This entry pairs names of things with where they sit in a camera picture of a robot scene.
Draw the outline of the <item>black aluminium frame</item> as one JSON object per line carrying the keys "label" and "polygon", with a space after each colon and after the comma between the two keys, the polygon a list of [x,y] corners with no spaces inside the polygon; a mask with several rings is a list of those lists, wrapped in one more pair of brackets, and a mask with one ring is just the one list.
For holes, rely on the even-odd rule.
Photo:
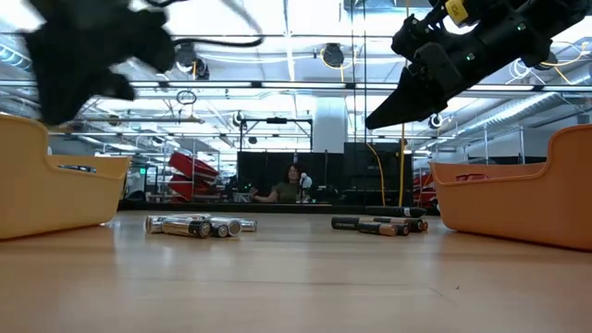
{"label": "black aluminium frame", "polygon": [[121,200],[118,211],[193,211],[220,213],[364,215],[363,205],[283,203],[151,203]]}

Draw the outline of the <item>orange plastic bin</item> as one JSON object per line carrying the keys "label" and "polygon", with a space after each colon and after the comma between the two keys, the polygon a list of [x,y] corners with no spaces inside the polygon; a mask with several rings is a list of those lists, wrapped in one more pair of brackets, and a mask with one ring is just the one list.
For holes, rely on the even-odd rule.
{"label": "orange plastic bin", "polygon": [[450,229],[592,252],[592,125],[561,129],[544,163],[432,163]]}

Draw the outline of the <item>red cart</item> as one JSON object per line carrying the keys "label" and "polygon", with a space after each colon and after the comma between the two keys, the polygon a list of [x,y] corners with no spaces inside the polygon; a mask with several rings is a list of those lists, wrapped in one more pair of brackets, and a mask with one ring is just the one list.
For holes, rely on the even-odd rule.
{"label": "red cart", "polygon": [[174,203],[206,202],[220,198],[216,189],[218,171],[200,159],[173,153],[168,165],[176,170],[167,186],[173,191]]}
{"label": "red cart", "polygon": [[431,172],[417,174],[413,179],[413,204],[423,208],[436,208],[438,198]]}

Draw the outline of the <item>person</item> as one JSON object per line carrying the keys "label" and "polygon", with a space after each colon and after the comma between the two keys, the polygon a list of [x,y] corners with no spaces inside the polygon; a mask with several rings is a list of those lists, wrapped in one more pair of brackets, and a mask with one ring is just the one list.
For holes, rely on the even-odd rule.
{"label": "person", "polygon": [[256,188],[251,188],[252,201],[263,204],[295,204],[300,200],[302,173],[303,168],[298,163],[290,164],[284,179],[273,187],[267,196],[259,195]]}

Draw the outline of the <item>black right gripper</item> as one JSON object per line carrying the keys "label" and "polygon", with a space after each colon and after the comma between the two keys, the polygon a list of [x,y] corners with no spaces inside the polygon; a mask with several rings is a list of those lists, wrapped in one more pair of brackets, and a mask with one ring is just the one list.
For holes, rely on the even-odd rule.
{"label": "black right gripper", "polygon": [[446,1],[431,0],[430,12],[423,18],[410,15],[393,36],[391,49],[410,64],[397,89],[366,118],[369,130],[442,111],[451,97],[518,55],[505,44],[525,35],[517,10],[524,0],[464,0],[469,19],[462,27],[448,16]]}

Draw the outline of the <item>long ceiling light strip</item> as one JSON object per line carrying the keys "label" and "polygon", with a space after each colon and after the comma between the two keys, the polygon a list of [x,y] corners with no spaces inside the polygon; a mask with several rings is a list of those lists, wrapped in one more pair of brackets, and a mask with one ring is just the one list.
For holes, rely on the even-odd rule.
{"label": "long ceiling light strip", "polygon": [[296,81],[133,81],[134,88],[205,89],[345,89],[395,90],[397,83],[296,82]]}

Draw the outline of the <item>black remote control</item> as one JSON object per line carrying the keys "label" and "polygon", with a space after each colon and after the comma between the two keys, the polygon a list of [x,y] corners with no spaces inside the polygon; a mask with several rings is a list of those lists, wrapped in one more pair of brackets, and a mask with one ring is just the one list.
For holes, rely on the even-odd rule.
{"label": "black remote control", "polygon": [[426,215],[427,211],[421,207],[407,206],[366,206],[364,211],[373,216],[410,217],[420,218]]}

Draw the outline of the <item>yellow plastic bin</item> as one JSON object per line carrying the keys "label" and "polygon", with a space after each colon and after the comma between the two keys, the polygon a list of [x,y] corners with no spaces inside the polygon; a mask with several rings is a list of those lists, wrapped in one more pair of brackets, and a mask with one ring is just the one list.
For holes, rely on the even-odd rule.
{"label": "yellow plastic bin", "polygon": [[90,227],[117,212],[130,159],[47,153],[39,122],[0,115],[0,240]]}

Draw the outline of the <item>black gantry frame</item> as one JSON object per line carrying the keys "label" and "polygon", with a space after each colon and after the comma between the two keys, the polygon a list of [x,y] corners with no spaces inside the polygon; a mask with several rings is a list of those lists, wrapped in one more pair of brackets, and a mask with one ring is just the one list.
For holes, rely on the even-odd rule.
{"label": "black gantry frame", "polygon": [[[294,125],[298,133],[288,134],[287,132],[269,132],[269,133],[254,133],[254,129],[260,125],[265,124],[269,126],[288,126]],[[259,118],[243,118],[239,121],[239,150],[244,150],[245,141],[251,137],[265,137],[265,138],[286,138],[286,139],[303,139],[306,138],[309,142],[309,150],[313,150],[314,145],[314,122],[311,119],[304,118],[288,118],[288,117],[259,117]]]}

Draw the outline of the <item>black partition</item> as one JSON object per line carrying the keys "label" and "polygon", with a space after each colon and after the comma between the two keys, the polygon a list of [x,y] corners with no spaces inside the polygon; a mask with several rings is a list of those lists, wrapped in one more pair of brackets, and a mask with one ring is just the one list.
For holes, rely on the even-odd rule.
{"label": "black partition", "polygon": [[298,163],[313,180],[296,204],[399,206],[413,203],[413,158],[397,143],[346,142],[341,153],[239,152],[238,187],[267,196]]}

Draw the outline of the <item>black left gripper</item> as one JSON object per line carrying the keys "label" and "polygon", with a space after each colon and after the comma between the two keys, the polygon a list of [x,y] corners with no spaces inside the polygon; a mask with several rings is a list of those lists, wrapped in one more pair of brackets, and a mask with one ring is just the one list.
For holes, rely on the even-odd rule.
{"label": "black left gripper", "polygon": [[132,41],[142,12],[130,0],[26,0],[43,23],[23,34],[38,78],[41,121],[72,120],[96,94],[133,101],[136,93],[116,67],[135,56]]}

